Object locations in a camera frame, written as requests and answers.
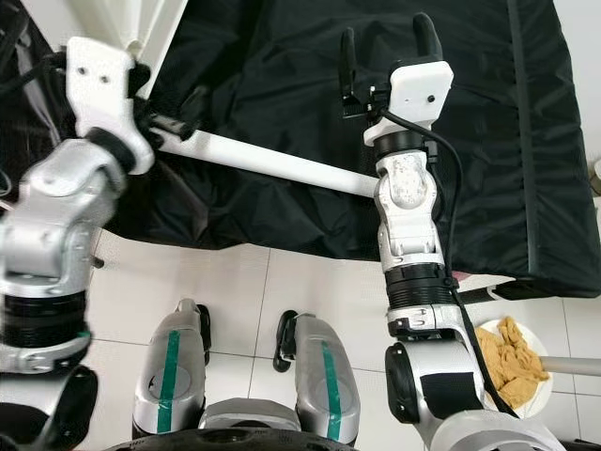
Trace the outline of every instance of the black fabric cover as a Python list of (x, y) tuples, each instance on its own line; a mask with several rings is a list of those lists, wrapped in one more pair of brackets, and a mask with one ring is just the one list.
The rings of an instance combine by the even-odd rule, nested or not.
[[(211, 92), (210, 131), (375, 175), (365, 122), (342, 119), (340, 37), (356, 31), (358, 92), (415, 55), (411, 20), (435, 23), (453, 88), (434, 130), (465, 170), (455, 269), (516, 277), (516, 289), (601, 292), (601, 251), (570, 56), (551, 0), (191, 1), (152, 93), (183, 117)], [(452, 161), (439, 163), (450, 198)], [(446, 241), (448, 211), (439, 221)], [(133, 178), (109, 228), (142, 241), (220, 249), (241, 242), (324, 257), (378, 259), (371, 199), (158, 154)]]

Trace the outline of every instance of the white rod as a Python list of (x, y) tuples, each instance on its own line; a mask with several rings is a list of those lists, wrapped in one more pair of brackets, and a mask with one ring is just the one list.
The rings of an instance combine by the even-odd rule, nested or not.
[(545, 371), (552, 373), (583, 374), (601, 376), (601, 359), (575, 359), (568, 357), (543, 357)]
[(224, 164), (364, 197), (374, 197), (378, 183), (378, 179), (373, 177), (241, 143), (216, 134), (195, 132), (188, 141), (181, 142), (174, 134), (158, 130), (155, 132), (159, 132), (165, 140), (162, 151), (196, 160)]

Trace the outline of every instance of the green stripe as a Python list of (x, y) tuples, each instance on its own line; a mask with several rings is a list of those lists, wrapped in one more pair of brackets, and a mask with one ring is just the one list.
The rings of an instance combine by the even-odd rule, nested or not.
[(159, 398), (159, 419), (157, 433), (171, 432), (171, 411), (173, 394), (176, 389), (177, 354), (179, 353), (179, 332), (169, 333), (167, 353), (165, 354), (165, 370), (162, 372), (161, 397)]
[(340, 393), (338, 392), (338, 379), (336, 378), (336, 365), (331, 355), (328, 343), (321, 342), (323, 351), (323, 365), (326, 368), (326, 384), (328, 386), (328, 401), (330, 403), (330, 422), (328, 423), (328, 438), (338, 440), (340, 438), (340, 422), (342, 411), (340, 409)]

